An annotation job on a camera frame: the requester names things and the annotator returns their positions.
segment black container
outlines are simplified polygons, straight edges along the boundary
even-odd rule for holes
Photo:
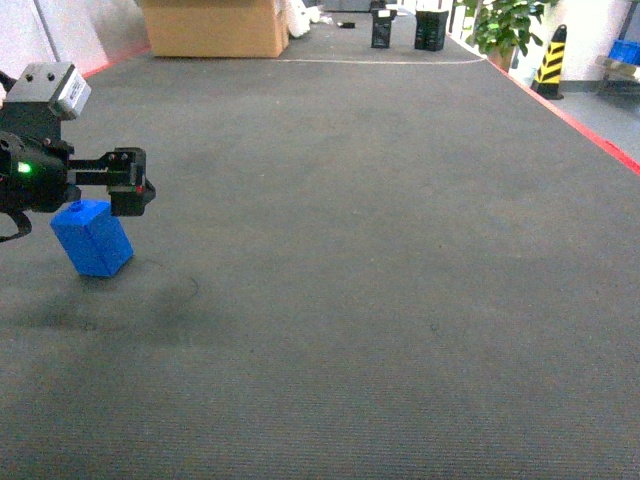
[[[373,27],[371,29],[371,48],[389,48],[391,43],[391,23],[396,17],[395,10],[375,9],[373,15]]]
[[[444,48],[448,17],[448,10],[416,12],[415,48],[432,52],[442,50]]]
[[[386,0],[371,0],[369,11],[372,12],[374,10],[384,10],[385,8],[387,8]]]

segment cardboard box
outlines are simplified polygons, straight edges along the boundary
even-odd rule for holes
[[[289,45],[280,0],[141,0],[151,49],[166,57],[278,57]]]

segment traffic cone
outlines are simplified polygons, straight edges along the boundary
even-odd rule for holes
[[[542,65],[536,73],[536,78],[531,84],[531,89],[547,100],[562,100],[563,95],[558,93],[560,87],[560,72],[564,58],[564,45],[567,42],[567,26],[560,25],[553,34],[551,45],[547,49]]]

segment blue block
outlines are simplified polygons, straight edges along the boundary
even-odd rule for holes
[[[51,228],[80,275],[112,277],[133,255],[109,202],[74,202],[53,217]]]
[[[626,40],[616,40],[609,53],[609,58],[630,65],[640,65],[640,44]]]

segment red border line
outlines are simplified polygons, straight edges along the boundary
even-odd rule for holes
[[[122,58],[119,58],[117,60],[114,60],[113,62],[106,63],[105,65],[102,65],[101,67],[98,67],[98,68],[90,70],[90,71],[88,71],[86,73],[83,73],[82,76],[84,78],[89,78],[92,75],[100,73],[100,72],[106,70],[107,68],[111,68],[111,67],[113,67],[114,65],[117,65],[120,62],[123,62],[123,61],[128,60],[128,59],[133,58],[133,57],[137,57],[138,55],[142,55],[143,53],[147,53],[149,50],[151,50],[151,47],[149,45],[145,45],[144,47],[142,47],[142,48],[140,48],[138,50],[134,50],[133,52],[124,55]]]
[[[569,126],[573,127],[578,132],[580,132],[588,140],[591,140],[598,147],[600,147],[602,150],[607,152],[613,158],[618,160],[620,163],[622,163],[625,167],[627,167],[633,173],[635,173],[636,175],[640,175],[640,164],[638,164],[638,162],[636,162],[636,160],[634,160],[634,158],[631,155],[629,155],[626,152],[624,152],[616,144],[610,142],[606,138],[601,137],[596,132],[591,130],[585,124],[583,124],[583,123],[579,122],[578,120],[576,120],[574,117],[572,117],[568,113],[563,112],[562,110],[560,110],[558,107],[556,107],[554,104],[552,104],[549,100],[546,100],[545,98],[542,98],[540,95],[538,95],[536,92],[534,92],[530,88],[526,87],[525,85],[522,85],[520,82],[518,82],[517,80],[512,78],[508,73],[504,72],[503,70],[500,70],[495,65],[493,65],[493,67],[496,70],[498,70],[500,73],[502,73],[505,77],[507,77],[509,80],[511,80],[513,83],[518,85],[522,90],[527,92],[529,94],[529,96],[535,98],[540,104],[544,105],[552,113],[554,113],[560,119],[564,120]]]

